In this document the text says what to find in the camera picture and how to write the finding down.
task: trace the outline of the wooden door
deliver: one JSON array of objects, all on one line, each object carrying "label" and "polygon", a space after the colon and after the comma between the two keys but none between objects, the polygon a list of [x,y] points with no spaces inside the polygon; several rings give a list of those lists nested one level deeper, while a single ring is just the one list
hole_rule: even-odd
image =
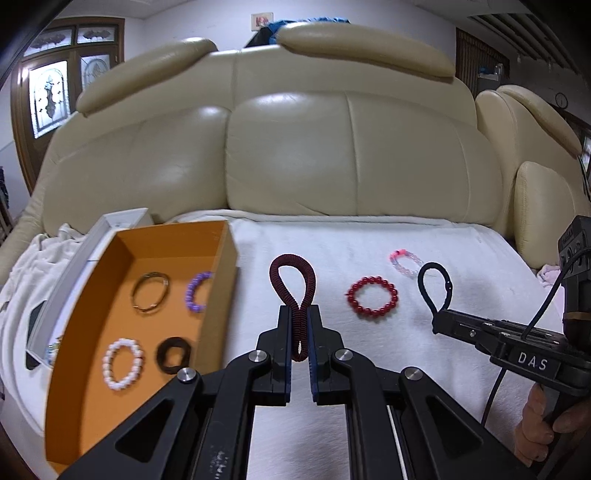
[{"label": "wooden door", "polygon": [[56,130],[74,111],[76,72],[73,50],[48,53],[21,62],[13,75],[13,131],[19,156],[28,159],[25,178],[37,179],[47,146]]},{"label": "wooden door", "polygon": [[123,61],[123,26],[123,19],[104,17],[54,21],[29,48],[39,51],[25,54],[13,71],[12,130],[30,192],[55,130],[75,111],[82,90]]}]

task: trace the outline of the orange box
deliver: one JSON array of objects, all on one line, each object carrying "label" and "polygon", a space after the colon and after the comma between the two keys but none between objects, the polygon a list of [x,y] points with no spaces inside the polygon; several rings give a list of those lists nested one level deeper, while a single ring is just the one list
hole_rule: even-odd
[{"label": "orange box", "polygon": [[[51,377],[46,409],[46,457],[56,471],[86,453],[145,403],[172,376],[156,364],[158,344],[172,336],[191,344],[190,365],[201,374],[221,368],[232,292],[236,247],[227,222],[174,223],[118,232],[90,275],[64,332]],[[144,273],[170,278],[168,296],[157,310],[134,309],[131,291]],[[200,272],[213,277],[197,289],[204,313],[188,310],[188,283]],[[138,290],[147,306],[160,298],[161,279]],[[119,338],[138,341],[144,366],[137,382],[114,391],[105,384],[102,358]],[[113,359],[113,376],[131,369],[132,354],[121,349]]]}]

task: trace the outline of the headrest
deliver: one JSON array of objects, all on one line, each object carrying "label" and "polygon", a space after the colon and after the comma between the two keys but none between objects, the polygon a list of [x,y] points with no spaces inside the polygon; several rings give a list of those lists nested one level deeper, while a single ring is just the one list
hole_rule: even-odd
[{"label": "headrest", "polygon": [[174,77],[213,51],[217,47],[211,40],[187,38],[138,55],[92,82],[78,97],[76,109],[84,116],[96,113]]},{"label": "headrest", "polygon": [[573,129],[542,97],[518,85],[502,85],[496,90],[517,100],[527,108],[540,126],[574,157],[583,151]]},{"label": "headrest", "polygon": [[281,27],[277,43],[293,53],[402,67],[453,78],[456,68],[442,51],[394,33],[345,23],[302,22]]}]

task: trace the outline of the hand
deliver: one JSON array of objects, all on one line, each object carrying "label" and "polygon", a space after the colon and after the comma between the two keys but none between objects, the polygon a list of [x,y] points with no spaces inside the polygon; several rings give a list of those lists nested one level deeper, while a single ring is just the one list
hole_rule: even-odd
[{"label": "hand", "polygon": [[552,428],[544,422],[546,395],[536,384],[532,387],[523,408],[523,419],[515,428],[515,456],[527,466],[541,462],[548,455],[548,447],[554,433],[575,432],[572,447],[578,445],[591,426],[591,400],[587,399],[565,411],[556,419]]}]

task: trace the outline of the cardboard box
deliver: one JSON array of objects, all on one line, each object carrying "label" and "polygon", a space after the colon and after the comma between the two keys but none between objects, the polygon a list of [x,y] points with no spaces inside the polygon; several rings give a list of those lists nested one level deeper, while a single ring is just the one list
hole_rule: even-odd
[{"label": "cardboard box", "polygon": [[[156,349],[164,339],[185,338],[190,365],[202,374],[221,368],[226,326],[236,276],[236,248],[227,222],[176,223],[117,232],[96,264],[68,322],[51,378],[46,410],[46,457],[56,471],[87,452],[173,377],[160,371]],[[206,304],[195,314],[184,302],[187,285],[199,272],[213,278],[197,290]],[[155,311],[133,308],[131,291],[144,273],[170,278],[170,291]],[[149,305],[162,283],[146,282],[136,299]],[[102,358],[113,341],[138,341],[144,367],[136,383],[121,391],[103,380]],[[121,349],[113,360],[116,380],[131,369]]]},{"label": "cardboard box", "polygon": [[68,262],[41,309],[27,341],[29,355],[45,368],[52,368],[46,357],[47,346],[57,341],[58,337],[64,333],[86,280],[115,232],[153,224],[147,208],[107,213],[98,219]]}]

